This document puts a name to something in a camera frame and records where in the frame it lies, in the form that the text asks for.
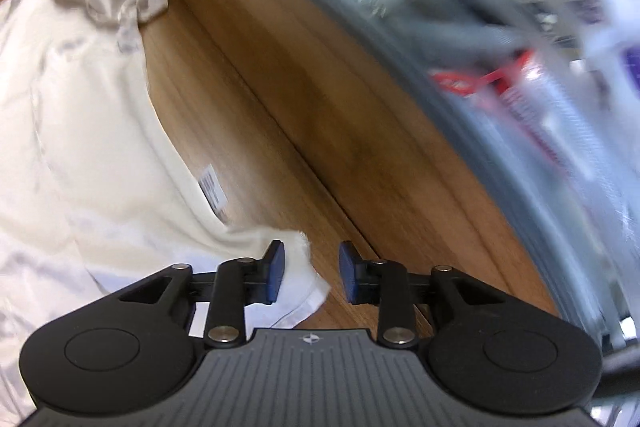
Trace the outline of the cream satin shirt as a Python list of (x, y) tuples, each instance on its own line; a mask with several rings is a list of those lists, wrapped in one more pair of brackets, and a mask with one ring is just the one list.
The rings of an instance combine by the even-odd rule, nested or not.
[(139, 27), (168, 0), (1, 5), (1, 421), (34, 406), (18, 355), (38, 327), (168, 265), (210, 271), (276, 239), (285, 272), (247, 325), (290, 329), (329, 284), (306, 236), (231, 228), (157, 118)]

